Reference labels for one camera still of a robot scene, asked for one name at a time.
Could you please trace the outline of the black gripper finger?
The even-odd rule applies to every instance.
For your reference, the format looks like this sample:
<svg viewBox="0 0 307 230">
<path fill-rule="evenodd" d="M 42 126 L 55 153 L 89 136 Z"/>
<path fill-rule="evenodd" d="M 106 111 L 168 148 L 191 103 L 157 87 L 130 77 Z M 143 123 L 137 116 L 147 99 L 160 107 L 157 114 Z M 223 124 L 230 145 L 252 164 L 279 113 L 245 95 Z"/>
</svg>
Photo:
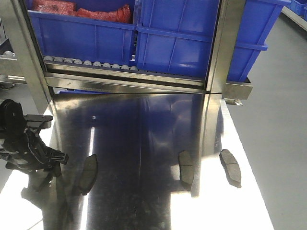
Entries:
<svg viewBox="0 0 307 230">
<path fill-rule="evenodd" d="M 51 115 L 25 115 L 26 127 L 28 129 L 42 130 L 51 128 L 53 116 Z"/>
<path fill-rule="evenodd" d="M 46 158 L 47 162 L 44 165 L 44 170 L 47 172 L 52 172 L 53 176 L 60 176 L 61 164 L 66 165 L 69 160 L 68 154 L 50 147 L 47 147 Z"/>
</svg>

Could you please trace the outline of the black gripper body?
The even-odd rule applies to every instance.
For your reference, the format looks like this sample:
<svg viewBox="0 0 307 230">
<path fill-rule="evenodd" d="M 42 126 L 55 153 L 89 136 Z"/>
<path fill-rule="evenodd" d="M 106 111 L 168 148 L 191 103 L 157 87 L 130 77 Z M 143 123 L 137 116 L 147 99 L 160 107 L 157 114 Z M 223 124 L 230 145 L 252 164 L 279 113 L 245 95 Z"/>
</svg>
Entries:
<svg viewBox="0 0 307 230">
<path fill-rule="evenodd" d="M 6 168 L 30 173 L 48 167 L 46 145 L 38 134 L 26 127 L 20 103 L 11 99 L 0 105 L 0 158 Z"/>
</svg>

